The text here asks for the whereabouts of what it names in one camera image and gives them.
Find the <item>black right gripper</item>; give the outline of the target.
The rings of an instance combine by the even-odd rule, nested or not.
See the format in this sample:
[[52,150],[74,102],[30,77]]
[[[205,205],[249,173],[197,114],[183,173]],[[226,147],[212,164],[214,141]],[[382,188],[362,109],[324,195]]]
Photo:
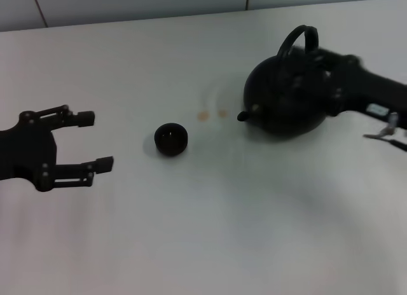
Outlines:
[[295,74],[296,98],[324,100],[321,121],[355,111],[385,122],[396,113],[396,125],[407,130],[407,85],[369,72],[358,57],[296,46],[295,69],[330,72]]

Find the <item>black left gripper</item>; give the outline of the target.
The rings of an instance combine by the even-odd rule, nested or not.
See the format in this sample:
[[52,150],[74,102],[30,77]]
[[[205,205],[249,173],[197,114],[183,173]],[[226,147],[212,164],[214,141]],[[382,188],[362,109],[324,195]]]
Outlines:
[[14,127],[0,130],[0,181],[25,179],[40,192],[92,186],[95,175],[112,171],[114,158],[56,165],[52,128],[91,127],[94,122],[93,111],[74,114],[68,105],[20,113]]

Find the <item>black round teapot with handle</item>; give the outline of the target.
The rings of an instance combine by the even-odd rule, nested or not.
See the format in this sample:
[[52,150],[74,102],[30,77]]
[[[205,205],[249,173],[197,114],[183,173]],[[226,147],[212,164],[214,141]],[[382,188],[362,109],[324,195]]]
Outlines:
[[325,70],[296,70],[296,46],[308,52],[318,50],[317,29],[307,25],[298,26],[285,38],[275,56],[254,68],[245,82],[244,110],[238,114],[238,121],[284,139],[305,134],[322,123],[321,100],[300,100],[295,97],[295,74]]

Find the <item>small black teacup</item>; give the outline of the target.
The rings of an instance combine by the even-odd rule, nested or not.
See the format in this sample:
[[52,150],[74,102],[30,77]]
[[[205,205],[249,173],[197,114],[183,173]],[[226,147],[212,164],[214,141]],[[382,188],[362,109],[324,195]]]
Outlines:
[[177,156],[188,145],[188,133],[178,123],[166,123],[157,128],[154,134],[157,150],[165,156]]

